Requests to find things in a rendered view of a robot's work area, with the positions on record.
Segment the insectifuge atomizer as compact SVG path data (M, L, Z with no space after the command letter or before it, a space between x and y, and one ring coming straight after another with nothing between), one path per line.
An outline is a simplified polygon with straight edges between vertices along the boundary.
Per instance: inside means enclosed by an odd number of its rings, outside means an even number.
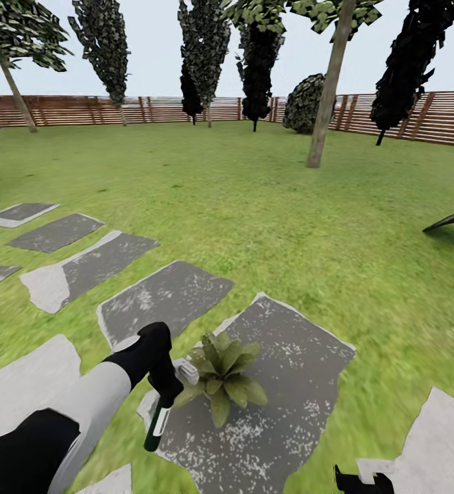
M167 418L169 417L170 409L171 405L167 404L163 397L159 397L158 406L155 409L155 414L152 418L147 438L144 442L144 448L147 451L155 452L158 449L163 430L165 430Z

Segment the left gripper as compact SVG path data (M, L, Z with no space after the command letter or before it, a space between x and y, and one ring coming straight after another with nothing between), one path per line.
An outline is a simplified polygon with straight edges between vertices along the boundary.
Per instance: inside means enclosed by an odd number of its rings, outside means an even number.
M174 399L184 390L184 384L176 377L173 364L159 373L149 372L148 382L158 391L167 404L171 405Z

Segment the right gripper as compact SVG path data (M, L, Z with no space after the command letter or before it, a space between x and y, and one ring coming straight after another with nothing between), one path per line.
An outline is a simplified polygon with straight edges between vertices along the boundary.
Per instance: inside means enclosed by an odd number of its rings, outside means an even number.
M341 474L336 465L335 475L337 489L344 494L393 494L390 481L380 475L374 475L374 485L362 484L355 474Z

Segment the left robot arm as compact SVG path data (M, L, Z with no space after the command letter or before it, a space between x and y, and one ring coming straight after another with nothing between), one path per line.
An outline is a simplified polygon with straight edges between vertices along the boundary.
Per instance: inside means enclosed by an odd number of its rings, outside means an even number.
M163 322L143 327L0 437L0 494L62 494L144 376L169 405L185 387L178 373L196 385L197 368L170 359L171 341Z

